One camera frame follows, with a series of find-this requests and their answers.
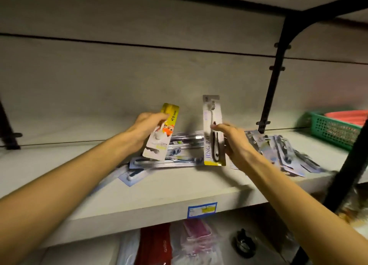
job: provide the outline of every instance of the person's right arm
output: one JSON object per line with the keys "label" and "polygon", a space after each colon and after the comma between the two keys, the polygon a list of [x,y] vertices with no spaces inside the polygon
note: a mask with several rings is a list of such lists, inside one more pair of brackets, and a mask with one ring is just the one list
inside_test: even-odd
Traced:
{"label": "person's right arm", "polygon": [[242,129],[213,127],[228,139],[226,153],[253,181],[315,265],[368,264],[368,240],[275,168]]}

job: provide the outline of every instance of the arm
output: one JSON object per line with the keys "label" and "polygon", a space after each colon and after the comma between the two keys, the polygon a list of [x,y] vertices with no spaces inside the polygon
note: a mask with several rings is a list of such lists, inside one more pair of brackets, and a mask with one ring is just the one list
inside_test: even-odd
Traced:
{"label": "arm", "polygon": [[213,127],[228,138],[226,153],[270,202],[314,264],[368,264],[368,240],[275,168],[242,129]]}
{"label": "arm", "polygon": [[140,114],[126,132],[0,199],[0,263],[16,264],[35,249],[166,118]]}

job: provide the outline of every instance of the person's right hand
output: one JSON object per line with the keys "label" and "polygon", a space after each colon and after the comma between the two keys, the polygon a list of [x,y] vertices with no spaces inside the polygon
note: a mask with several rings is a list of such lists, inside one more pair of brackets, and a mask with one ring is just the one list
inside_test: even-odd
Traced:
{"label": "person's right hand", "polygon": [[244,130],[236,128],[229,123],[211,125],[211,128],[224,133],[224,136],[227,138],[225,152],[230,157],[232,163],[243,172],[249,171],[248,160],[253,156],[257,157],[259,153],[249,143]]}

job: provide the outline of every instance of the person's left hand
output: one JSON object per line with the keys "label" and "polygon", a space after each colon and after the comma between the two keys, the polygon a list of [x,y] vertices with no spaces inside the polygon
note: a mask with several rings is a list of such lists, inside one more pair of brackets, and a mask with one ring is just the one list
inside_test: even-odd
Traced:
{"label": "person's left hand", "polygon": [[138,151],[155,127],[165,122],[168,117],[169,114],[165,113],[139,114],[135,123],[125,132],[130,135],[132,153]]}

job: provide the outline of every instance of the yellow and white package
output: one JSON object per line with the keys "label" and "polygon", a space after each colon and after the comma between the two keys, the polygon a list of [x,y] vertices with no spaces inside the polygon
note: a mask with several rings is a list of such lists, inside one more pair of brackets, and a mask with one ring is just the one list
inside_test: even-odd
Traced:
{"label": "yellow and white package", "polygon": [[203,96],[204,164],[225,166],[224,134],[212,130],[211,124],[222,124],[219,95]]}
{"label": "yellow and white package", "polygon": [[164,103],[162,113],[170,114],[168,119],[158,125],[148,138],[147,145],[143,151],[143,156],[150,159],[165,160],[171,135],[174,132],[179,106]]}

